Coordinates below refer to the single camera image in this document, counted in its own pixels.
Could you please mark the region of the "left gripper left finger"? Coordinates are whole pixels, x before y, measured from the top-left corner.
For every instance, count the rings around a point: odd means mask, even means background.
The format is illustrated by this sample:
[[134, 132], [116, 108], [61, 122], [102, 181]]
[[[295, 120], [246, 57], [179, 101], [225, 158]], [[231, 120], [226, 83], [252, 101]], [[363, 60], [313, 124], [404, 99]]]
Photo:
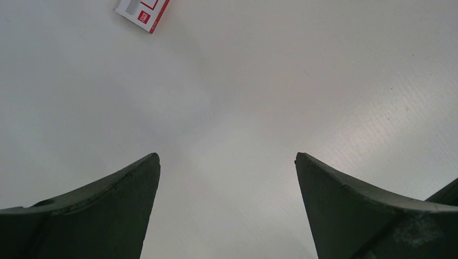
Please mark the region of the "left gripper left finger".
[[1, 210], [1, 258], [140, 258], [160, 158], [127, 167], [31, 207]]

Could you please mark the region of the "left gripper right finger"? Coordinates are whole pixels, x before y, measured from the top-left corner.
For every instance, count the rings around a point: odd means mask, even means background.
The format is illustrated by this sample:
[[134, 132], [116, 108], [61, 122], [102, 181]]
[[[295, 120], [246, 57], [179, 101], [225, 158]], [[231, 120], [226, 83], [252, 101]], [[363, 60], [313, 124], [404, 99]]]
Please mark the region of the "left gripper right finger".
[[422, 201], [295, 159], [319, 258], [457, 258], [457, 181]]

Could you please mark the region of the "red white staple box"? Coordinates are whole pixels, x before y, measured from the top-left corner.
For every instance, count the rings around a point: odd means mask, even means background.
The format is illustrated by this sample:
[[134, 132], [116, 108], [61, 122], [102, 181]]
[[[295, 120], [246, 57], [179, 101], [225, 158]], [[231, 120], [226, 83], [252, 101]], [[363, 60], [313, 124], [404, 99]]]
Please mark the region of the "red white staple box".
[[170, 0], [121, 0], [115, 12], [153, 34]]

